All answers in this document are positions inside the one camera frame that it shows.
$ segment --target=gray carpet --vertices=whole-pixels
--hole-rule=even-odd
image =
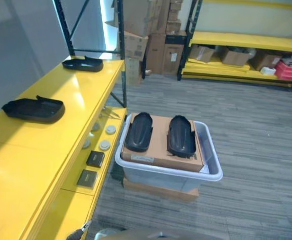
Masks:
[[[120,94],[120,86],[114,92]],[[184,115],[206,123],[224,177],[202,184],[198,200],[183,203],[123,189],[116,180],[122,170],[112,162],[86,239],[103,228],[292,239],[291,90],[153,75],[128,86],[127,95],[129,112]]]

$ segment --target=red plastic crate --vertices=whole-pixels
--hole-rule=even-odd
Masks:
[[[275,75],[278,79],[292,81],[292,66],[287,66],[280,61],[275,68]]]

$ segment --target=cardboard box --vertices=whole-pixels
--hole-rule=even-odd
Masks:
[[[125,58],[126,84],[129,86],[139,85],[141,83],[141,65],[138,59]]]
[[[165,44],[161,73],[176,75],[184,46],[179,44]]]
[[[223,64],[244,66],[248,61],[249,54],[245,52],[231,51],[228,47],[224,46],[221,49],[220,58]]]
[[[179,10],[169,10],[168,21],[177,21],[178,14],[179,14]]]
[[[125,177],[123,179],[123,185],[124,188],[129,190],[144,192],[162,198],[170,198],[183,202],[192,202],[199,197],[199,191],[197,188],[194,188],[191,191],[176,191],[162,187],[149,186],[145,184],[130,182]]]
[[[181,10],[181,2],[173,2],[170,4],[170,10]]]
[[[165,49],[165,34],[152,34],[147,46],[146,69],[152,70],[154,74],[161,74],[162,60]]]
[[[160,13],[158,17],[157,29],[153,32],[154,34],[166,33],[170,2],[167,0],[160,0],[160,1],[161,1],[161,8],[160,8]]]
[[[205,63],[208,63],[214,53],[215,49],[208,46],[192,44],[189,57]]]
[[[167,21],[166,33],[167,34],[177,34],[180,31],[181,22],[177,21]]]
[[[131,123],[137,113],[133,113]],[[190,158],[173,156],[167,150],[167,134],[171,117],[152,115],[152,135],[149,148],[145,152],[134,152],[123,146],[121,158],[130,162],[143,163],[147,165],[160,166],[170,169],[180,169],[192,172],[199,172],[203,167],[203,158],[199,138],[196,132],[196,152]],[[193,121],[190,121],[191,128],[196,131]]]
[[[148,37],[141,37],[125,31],[125,57],[142,61],[147,47]]]
[[[257,71],[260,71],[263,67],[274,68],[281,57],[282,56],[275,51],[257,49],[256,55],[249,60],[249,63]]]
[[[162,0],[123,0],[125,31],[146,37],[157,31]],[[114,24],[118,27],[117,6],[114,4]]]

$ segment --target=gray wall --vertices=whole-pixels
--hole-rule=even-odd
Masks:
[[[70,27],[83,2],[62,1]],[[105,48],[100,2],[86,10],[74,44]],[[0,108],[68,55],[52,0],[0,0]]]

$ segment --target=clear plastic bin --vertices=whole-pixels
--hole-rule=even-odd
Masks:
[[[123,167],[128,181],[187,192],[199,187],[204,181],[216,182],[222,179],[222,169],[208,126],[200,121],[195,121],[205,164],[200,172],[146,165],[121,159],[121,149],[129,128],[130,118],[131,115],[127,117],[124,123],[124,129],[115,155],[115,161]]]

